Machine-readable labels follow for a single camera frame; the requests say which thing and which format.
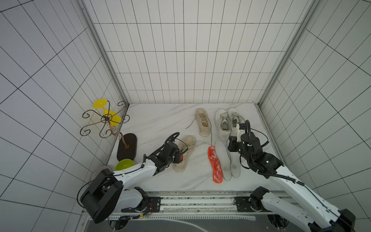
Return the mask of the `beige sneaker red label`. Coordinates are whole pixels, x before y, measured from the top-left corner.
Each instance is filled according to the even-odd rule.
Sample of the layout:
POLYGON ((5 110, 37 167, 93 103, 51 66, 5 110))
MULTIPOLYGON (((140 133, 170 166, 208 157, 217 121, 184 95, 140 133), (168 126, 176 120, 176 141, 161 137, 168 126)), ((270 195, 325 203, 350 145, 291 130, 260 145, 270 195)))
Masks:
POLYGON ((198 108, 196 110, 194 120, 189 126, 186 127, 186 129, 189 128, 194 121, 197 122, 200 136, 208 137, 209 135, 211 135, 211 123, 208 114, 204 109, 198 108))
POLYGON ((192 135, 189 135, 185 138, 183 138, 180 142, 180 153, 181 153, 181 162, 180 163, 174 163, 173 169, 175 172, 183 172, 186 169, 188 160, 193 153, 196 145, 196 140, 192 135))

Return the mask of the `grey shoe insole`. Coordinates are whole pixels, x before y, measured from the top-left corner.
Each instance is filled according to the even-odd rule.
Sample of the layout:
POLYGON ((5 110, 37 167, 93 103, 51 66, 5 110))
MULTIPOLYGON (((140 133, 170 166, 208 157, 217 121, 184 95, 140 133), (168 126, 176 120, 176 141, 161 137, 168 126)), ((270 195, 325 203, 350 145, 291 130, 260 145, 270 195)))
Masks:
POLYGON ((223 178, 226 181, 231 180, 231 160, 225 143, 223 141, 217 141, 215 143, 215 151, 221 165, 223 178))
POLYGON ((238 178, 241 174, 240 155, 238 152, 230 153, 231 160, 231 174, 234 178, 238 178))

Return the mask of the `red translucent shoe insole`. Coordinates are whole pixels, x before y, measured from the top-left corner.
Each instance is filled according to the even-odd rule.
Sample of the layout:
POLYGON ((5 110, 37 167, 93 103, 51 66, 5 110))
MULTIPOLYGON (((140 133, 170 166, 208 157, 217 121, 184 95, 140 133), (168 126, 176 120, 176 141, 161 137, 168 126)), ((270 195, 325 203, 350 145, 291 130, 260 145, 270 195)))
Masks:
POLYGON ((214 146, 208 148, 208 159, 213 169, 213 181, 217 184, 222 183, 222 168, 214 146))

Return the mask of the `white leather sneaker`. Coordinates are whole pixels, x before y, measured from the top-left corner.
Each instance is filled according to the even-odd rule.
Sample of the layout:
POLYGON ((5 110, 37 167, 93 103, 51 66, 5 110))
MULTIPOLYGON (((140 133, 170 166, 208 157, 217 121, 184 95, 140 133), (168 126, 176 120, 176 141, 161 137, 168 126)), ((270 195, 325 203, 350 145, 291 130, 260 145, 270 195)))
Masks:
POLYGON ((231 134, 231 123, 226 110, 219 109, 216 112, 215 127, 218 138, 222 141, 227 141, 231 134))
POLYGON ((245 119, 239 114, 236 108, 232 107, 228 110, 228 116, 231 122, 230 136, 237 136, 239 124, 244 123, 245 119))

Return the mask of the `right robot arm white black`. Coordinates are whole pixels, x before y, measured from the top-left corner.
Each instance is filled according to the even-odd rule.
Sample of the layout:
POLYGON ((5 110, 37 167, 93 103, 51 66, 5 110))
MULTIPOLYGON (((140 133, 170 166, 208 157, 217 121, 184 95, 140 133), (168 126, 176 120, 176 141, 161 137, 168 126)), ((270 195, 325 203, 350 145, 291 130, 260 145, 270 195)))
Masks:
POLYGON ((260 140, 250 131, 229 138, 228 150, 247 161, 248 168, 280 186, 298 206, 281 200, 265 187, 255 189, 247 205, 255 212, 268 210, 294 223, 306 232, 352 232, 355 215, 340 210, 301 182, 273 154, 263 151, 260 140))

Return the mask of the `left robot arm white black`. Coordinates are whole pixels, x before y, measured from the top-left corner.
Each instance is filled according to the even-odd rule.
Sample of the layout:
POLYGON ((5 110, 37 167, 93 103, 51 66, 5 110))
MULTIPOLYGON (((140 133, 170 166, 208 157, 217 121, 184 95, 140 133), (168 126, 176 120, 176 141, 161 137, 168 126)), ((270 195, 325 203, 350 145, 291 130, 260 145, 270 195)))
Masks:
POLYGON ((181 163, 187 151, 188 146, 180 149, 170 140, 149 156, 144 155, 141 164, 115 172, 102 170, 93 181, 87 183, 84 193, 77 194, 82 207, 96 224, 116 211, 144 213, 151 203, 147 193, 134 184, 159 174, 172 163, 181 163))

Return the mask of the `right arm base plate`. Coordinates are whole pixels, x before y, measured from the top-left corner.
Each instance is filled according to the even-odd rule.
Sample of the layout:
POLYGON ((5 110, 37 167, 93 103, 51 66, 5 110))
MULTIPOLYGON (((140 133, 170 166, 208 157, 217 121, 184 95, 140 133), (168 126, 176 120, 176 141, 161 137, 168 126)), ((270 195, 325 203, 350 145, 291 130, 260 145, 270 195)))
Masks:
POLYGON ((273 212, 268 211, 263 207, 262 204, 262 197, 260 198, 252 198, 250 196, 237 196, 234 198, 233 202, 237 208, 237 212, 239 213, 270 213, 273 212))

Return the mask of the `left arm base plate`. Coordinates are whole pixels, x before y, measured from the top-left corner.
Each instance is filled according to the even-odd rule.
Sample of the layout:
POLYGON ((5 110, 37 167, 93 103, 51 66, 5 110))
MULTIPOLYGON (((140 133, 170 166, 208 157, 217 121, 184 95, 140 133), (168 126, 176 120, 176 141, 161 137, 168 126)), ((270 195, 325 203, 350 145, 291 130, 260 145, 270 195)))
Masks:
POLYGON ((121 213, 157 213, 160 211, 161 197, 148 197, 144 198, 137 207, 129 207, 122 209, 121 213))

